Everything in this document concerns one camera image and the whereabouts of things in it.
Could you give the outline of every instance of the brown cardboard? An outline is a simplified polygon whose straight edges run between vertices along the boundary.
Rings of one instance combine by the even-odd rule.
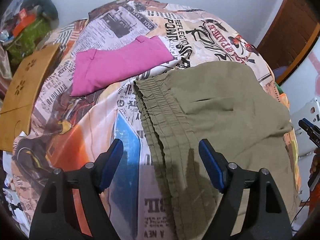
[[[55,60],[60,44],[49,45],[20,63],[0,111],[0,150],[12,152],[14,139],[30,132],[33,105]]]

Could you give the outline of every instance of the metal bolt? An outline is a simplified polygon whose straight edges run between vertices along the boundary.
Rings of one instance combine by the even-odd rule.
[[[235,163],[229,163],[228,166],[230,169],[233,169],[233,170],[238,167],[237,164],[235,164]]]
[[[85,164],[85,167],[86,167],[87,169],[91,169],[93,166],[94,166],[94,163],[86,163],[86,164]]]
[[[262,168],[262,169],[261,169],[261,172],[262,172],[264,175],[269,174],[269,171],[268,171],[268,169],[266,169],[266,168]]]
[[[53,170],[53,173],[54,174],[59,174],[61,172],[61,169],[60,168],[55,168],[54,170]]]

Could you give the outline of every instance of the black cable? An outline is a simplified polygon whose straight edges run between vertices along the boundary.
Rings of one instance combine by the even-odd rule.
[[[296,219],[296,217],[298,216],[298,214],[300,213],[300,211],[301,211],[301,210],[304,208],[304,206],[308,203],[309,199],[310,199],[310,197],[308,197],[307,201],[303,204],[303,206],[300,208],[300,210],[299,210],[298,213],[294,216],[294,218],[293,218],[293,220],[292,220],[292,222],[291,222],[291,230],[292,230],[293,232],[298,232],[298,231],[292,229],[292,223],[294,222],[294,220]]]

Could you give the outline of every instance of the green cloth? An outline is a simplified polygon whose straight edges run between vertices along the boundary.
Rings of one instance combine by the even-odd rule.
[[[276,84],[276,87],[278,89],[279,95],[283,94],[284,92],[283,92],[282,88],[279,87],[279,85],[276,82],[275,82],[275,84]]]
[[[171,197],[165,208],[179,239],[202,239],[222,196],[198,153],[203,138],[243,169],[269,169],[293,217],[297,192],[283,141],[292,129],[289,111],[262,89],[250,67],[207,62],[135,81],[134,89],[161,192]],[[234,233],[241,229],[247,197],[244,191]]]

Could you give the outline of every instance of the blue gripper pad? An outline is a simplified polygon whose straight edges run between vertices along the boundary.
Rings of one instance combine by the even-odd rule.
[[[313,127],[315,126],[313,123],[309,122],[309,120],[306,119],[306,118],[303,118],[302,120],[303,120],[308,126],[310,126],[311,128],[313,128]]]
[[[118,168],[123,155],[122,141],[119,139],[115,139],[109,147],[108,151],[103,154],[109,155],[109,158],[102,169],[101,181],[99,184],[100,191],[104,191],[110,186],[111,181],[116,173],[116,169]]]
[[[229,184],[228,162],[221,153],[217,153],[207,139],[199,142],[199,155],[207,170],[212,185],[224,193]]]

